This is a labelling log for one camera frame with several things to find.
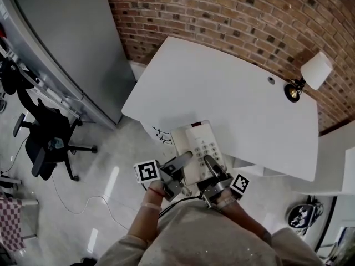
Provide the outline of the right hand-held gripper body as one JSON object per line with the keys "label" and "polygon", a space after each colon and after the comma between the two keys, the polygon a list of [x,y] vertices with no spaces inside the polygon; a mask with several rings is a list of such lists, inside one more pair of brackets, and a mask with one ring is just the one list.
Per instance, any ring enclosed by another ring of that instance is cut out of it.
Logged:
{"label": "right hand-held gripper body", "polygon": [[211,209],[217,209],[216,200],[221,196],[223,190],[229,188],[232,193],[232,199],[240,200],[244,195],[250,181],[241,174],[232,177],[229,173],[226,175],[201,181],[197,184],[201,198],[206,206]]}

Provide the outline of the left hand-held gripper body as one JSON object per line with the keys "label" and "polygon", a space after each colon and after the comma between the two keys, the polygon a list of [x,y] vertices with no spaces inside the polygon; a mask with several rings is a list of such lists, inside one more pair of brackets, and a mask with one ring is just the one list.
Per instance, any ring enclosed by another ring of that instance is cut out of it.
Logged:
{"label": "left hand-held gripper body", "polygon": [[192,191],[184,184],[184,168],[174,173],[174,160],[161,165],[157,160],[149,160],[134,165],[137,182],[140,184],[160,180],[166,193],[166,200],[171,202],[177,195],[183,194],[186,197],[192,195]]}

